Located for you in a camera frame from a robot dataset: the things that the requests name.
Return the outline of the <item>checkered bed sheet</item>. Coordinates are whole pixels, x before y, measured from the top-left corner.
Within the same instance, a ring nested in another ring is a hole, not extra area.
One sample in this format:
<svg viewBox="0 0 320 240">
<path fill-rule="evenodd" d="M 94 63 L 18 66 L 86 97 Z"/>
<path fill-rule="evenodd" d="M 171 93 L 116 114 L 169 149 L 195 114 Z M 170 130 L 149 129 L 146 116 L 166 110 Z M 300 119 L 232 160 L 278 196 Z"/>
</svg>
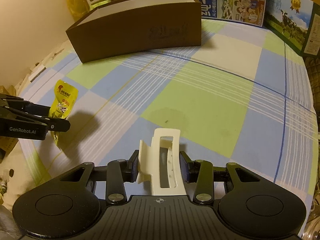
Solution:
<svg viewBox="0 0 320 240">
<path fill-rule="evenodd" d="M 36 187 L 14 205 L 23 239 L 299 239 L 316 184 L 318 127 L 303 59 L 267 29 L 203 20 L 200 47 L 81 63 L 75 52 L 23 92 L 49 106 L 63 80 L 78 98 L 61 148 L 21 140 Z M 213 165 L 214 200 L 153 196 L 124 183 L 106 201 L 109 162 L 128 160 L 157 128 Z"/>
</svg>

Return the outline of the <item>cow picture milk box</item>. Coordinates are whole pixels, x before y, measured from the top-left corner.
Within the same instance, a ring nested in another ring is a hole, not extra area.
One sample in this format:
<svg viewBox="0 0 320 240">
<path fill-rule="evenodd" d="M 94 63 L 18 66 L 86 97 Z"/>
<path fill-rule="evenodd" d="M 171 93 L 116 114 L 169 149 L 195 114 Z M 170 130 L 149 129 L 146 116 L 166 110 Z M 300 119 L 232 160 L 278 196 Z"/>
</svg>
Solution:
<svg viewBox="0 0 320 240">
<path fill-rule="evenodd" d="M 319 5 L 311 0 L 266 0 L 264 25 L 302 57 L 319 56 Z"/>
</svg>

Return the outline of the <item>white hair claw clip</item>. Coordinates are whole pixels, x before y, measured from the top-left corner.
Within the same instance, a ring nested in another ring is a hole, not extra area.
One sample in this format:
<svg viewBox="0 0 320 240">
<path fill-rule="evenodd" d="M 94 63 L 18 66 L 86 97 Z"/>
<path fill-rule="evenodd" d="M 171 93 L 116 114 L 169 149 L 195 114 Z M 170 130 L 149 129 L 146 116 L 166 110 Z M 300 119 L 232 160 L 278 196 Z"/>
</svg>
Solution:
<svg viewBox="0 0 320 240">
<path fill-rule="evenodd" d="M 137 183 L 150 182 L 153 196 L 186 195 L 180 168 L 179 129 L 157 128 L 149 146 L 139 142 Z"/>
</svg>

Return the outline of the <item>yellow snack packet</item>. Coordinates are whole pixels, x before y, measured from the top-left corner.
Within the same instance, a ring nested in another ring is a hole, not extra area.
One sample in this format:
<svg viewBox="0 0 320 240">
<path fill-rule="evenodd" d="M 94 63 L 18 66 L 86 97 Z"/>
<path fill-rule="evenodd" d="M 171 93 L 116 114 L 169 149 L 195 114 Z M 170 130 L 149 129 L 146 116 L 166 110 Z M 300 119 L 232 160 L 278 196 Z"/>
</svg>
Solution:
<svg viewBox="0 0 320 240">
<path fill-rule="evenodd" d="M 78 98 L 78 89 L 63 80 L 58 80 L 54 87 L 54 101 L 49 110 L 49 118 L 66 119 Z M 61 148 L 61 140 L 65 132 L 54 132 L 50 134 L 58 148 Z"/>
</svg>

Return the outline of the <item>brown cardboard storage box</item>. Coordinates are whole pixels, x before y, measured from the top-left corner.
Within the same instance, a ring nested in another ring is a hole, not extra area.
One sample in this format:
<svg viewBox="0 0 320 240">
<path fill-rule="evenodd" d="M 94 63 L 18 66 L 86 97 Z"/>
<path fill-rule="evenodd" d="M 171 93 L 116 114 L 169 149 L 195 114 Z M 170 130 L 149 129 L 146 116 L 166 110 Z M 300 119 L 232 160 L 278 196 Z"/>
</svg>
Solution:
<svg viewBox="0 0 320 240">
<path fill-rule="evenodd" d="M 66 34 L 82 63 L 152 49 L 201 45 L 198 0 L 123 0 L 99 6 Z"/>
</svg>

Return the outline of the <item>beige embroidered mat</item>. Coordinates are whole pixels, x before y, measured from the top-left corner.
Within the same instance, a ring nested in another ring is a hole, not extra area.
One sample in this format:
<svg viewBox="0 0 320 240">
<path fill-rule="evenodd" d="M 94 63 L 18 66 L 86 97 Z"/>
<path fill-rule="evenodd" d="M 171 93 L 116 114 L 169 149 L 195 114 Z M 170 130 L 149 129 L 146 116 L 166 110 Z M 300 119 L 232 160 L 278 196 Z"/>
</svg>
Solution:
<svg viewBox="0 0 320 240">
<path fill-rule="evenodd" d="M 57 63 L 61 62 L 74 49 L 69 40 L 58 44 L 44 59 L 36 63 L 27 71 L 26 76 L 15 85 L 16 96 L 21 96 L 25 88 L 35 81 L 40 74 L 45 70 L 54 67 Z"/>
</svg>

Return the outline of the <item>quilted beige chair cushion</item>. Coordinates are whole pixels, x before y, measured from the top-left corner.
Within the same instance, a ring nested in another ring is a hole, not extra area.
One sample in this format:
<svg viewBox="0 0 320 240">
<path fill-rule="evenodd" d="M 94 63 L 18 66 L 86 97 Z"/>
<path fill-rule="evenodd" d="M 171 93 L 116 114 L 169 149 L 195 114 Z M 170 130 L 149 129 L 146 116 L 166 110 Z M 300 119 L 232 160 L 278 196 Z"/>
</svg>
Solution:
<svg viewBox="0 0 320 240">
<path fill-rule="evenodd" d="M 320 111 L 320 62 L 319 57 L 303 57 L 308 73 L 312 96 L 313 107 L 319 116 Z"/>
</svg>

